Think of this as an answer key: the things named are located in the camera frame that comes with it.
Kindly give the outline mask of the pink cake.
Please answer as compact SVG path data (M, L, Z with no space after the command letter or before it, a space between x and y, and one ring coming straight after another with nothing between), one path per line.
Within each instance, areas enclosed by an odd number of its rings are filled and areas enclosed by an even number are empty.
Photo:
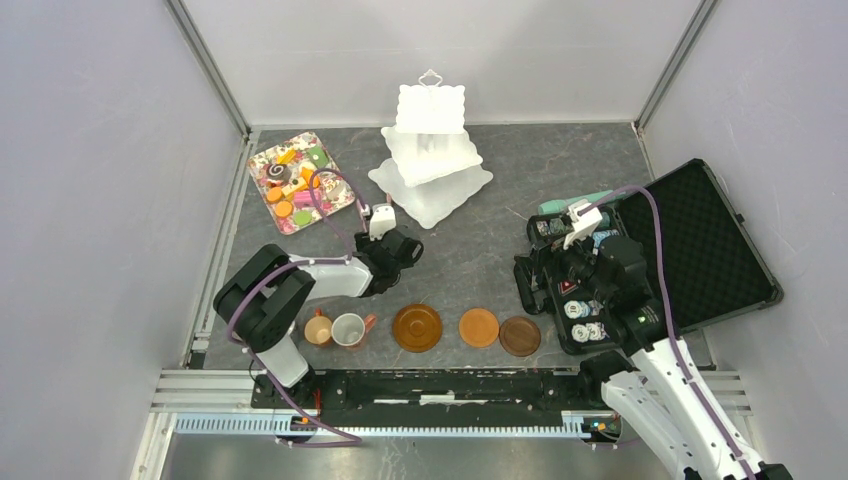
M318 191L303 190L293 194L292 204L297 209L315 208L322 203L322 196Z

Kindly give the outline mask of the orange yellow cake piece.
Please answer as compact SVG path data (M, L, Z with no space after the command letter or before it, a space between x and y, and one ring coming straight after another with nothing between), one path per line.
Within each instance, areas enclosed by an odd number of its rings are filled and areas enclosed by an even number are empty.
M295 178L292 181L281 186L285 198L293 197L297 192L306 190L308 188L308 182L303 178Z

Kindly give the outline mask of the green square cake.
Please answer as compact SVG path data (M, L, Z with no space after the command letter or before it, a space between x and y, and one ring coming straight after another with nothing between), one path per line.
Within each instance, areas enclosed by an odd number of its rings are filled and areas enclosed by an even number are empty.
M315 146L308 150L307 160L313 164L313 169L326 168L330 163L330 158L320 146Z

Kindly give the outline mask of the yellow cake slice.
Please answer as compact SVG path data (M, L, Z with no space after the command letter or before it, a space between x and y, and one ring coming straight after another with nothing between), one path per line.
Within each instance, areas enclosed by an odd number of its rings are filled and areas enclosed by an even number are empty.
M294 149L289 149L279 155L275 163L277 165L288 165L297 158L298 152Z

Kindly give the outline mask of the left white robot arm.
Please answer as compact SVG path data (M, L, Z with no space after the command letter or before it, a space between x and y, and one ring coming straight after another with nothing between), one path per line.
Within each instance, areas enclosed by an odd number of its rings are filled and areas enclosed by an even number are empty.
M382 294L424 252L422 242L403 225L379 239L357 233L354 241L349 258L301 257L267 244L214 297L213 309L225 322L228 339L268 371L276 380L276 394L290 407L306 405L314 394L311 367L290 338L302 307L323 298Z

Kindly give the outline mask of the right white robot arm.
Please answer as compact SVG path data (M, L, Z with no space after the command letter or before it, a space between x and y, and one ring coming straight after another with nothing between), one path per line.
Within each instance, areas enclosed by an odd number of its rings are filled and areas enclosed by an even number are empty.
M546 246L515 259L520 295L533 297L531 280L561 281L583 289L601 306L614 351L581 362L577 392L591 408L618 413L676 479L788 479L745 440L694 366L677 334L667 296L647 280L640 243L611 236L567 249Z

